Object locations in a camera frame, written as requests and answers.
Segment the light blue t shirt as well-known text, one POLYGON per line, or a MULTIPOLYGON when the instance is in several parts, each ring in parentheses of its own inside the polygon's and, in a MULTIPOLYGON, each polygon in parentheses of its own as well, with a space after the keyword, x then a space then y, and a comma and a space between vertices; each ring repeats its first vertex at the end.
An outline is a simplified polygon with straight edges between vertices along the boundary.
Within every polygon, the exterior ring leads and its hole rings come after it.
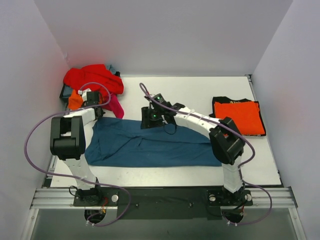
POLYGON ((116 74, 117 70, 113 67, 112 64, 107 64, 105 67, 106 67, 106 69, 107 69, 108 71, 110 71, 113 75, 116 74))

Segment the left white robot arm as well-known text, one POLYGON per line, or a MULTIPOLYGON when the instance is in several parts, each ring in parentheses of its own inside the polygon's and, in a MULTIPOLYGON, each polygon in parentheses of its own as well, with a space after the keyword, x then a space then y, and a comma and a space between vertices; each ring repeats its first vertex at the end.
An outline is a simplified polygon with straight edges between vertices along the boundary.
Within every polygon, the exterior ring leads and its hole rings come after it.
POLYGON ((95 185, 97 178, 91 172, 84 157, 86 137, 84 127, 104 115, 99 106, 102 103, 101 94, 86 89, 81 95, 82 109, 65 116, 51 119, 50 151, 63 161, 76 179, 75 196, 85 200, 91 206, 98 206, 103 200, 103 193, 95 185))

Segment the pink t shirt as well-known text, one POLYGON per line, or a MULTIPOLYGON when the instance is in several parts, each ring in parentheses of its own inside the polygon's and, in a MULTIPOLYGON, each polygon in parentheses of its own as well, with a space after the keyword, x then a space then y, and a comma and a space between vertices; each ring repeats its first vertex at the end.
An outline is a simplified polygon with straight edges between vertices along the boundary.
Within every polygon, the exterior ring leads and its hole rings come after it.
POLYGON ((124 109, 122 108, 117 96, 113 93, 111 94, 109 103, 104 105, 102 108, 113 112, 114 116, 118 119, 122 119, 125 115, 124 109))

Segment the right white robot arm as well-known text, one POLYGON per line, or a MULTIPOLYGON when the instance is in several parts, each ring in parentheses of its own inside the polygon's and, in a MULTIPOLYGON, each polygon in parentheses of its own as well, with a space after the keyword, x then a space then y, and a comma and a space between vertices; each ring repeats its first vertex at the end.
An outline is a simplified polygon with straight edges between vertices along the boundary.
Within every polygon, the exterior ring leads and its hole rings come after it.
POLYGON ((223 199, 229 205, 236 204, 241 199, 240 191, 244 189, 238 167, 245 141, 238 136, 240 132, 234 121, 229 117, 219 120, 202 115, 181 103, 172 105, 160 93, 144 98, 149 105, 141 108, 142 129, 172 124, 193 130, 210 140, 213 155, 222 164, 223 199))

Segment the red t shirt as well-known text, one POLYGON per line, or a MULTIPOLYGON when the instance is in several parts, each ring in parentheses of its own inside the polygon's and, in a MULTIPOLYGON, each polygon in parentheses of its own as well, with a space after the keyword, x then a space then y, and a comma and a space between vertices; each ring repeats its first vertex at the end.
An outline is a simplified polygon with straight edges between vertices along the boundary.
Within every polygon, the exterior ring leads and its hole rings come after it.
POLYGON ((89 88, 92 91, 99 91, 103 97, 107 97, 108 93, 105 88, 93 82, 103 85, 111 94, 121 95, 124 92, 122 79, 112 74, 104 64, 71 68, 63 79, 63 83, 75 91, 79 91, 83 85, 91 83, 86 85, 83 90, 89 88))

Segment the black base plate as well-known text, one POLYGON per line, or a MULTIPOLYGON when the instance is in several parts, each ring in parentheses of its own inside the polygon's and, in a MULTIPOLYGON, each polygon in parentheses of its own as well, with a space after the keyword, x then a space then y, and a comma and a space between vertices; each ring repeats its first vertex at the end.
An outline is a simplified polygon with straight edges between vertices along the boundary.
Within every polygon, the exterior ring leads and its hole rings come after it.
POLYGON ((121 220, 220 220, 231 217, 240 221, 245 207, 253 205, 251 192, 241 188, 230 193, 222 186, 198 187, 95 187, 77 190, 75 207, 98 207, 93 221, 98 223, 107 211, 115 208, 121 220))

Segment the orange crumpled t shirt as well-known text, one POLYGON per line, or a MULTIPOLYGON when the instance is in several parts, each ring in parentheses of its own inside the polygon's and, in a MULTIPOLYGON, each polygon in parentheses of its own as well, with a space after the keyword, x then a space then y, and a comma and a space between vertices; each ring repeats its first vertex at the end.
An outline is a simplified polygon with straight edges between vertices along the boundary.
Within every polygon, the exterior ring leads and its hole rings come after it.
POLYGON ((77 110, 82 107, 83 105, 83 99, 78 94, 76 90, 73 90, 70 97, 68 98, 68 108, 70 110, 77 110))

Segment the teal blue t shirt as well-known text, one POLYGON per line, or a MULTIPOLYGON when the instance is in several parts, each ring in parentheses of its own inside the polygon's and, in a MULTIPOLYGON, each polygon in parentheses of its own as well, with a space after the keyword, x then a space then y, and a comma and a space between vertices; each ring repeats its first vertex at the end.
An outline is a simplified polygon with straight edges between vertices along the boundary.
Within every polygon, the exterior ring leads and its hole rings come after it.
POLYGON ((103 117, 92 127, 89 165, 125 168, 219 167, 210 140, 186 127, 141 129, 138 120, 103 117))

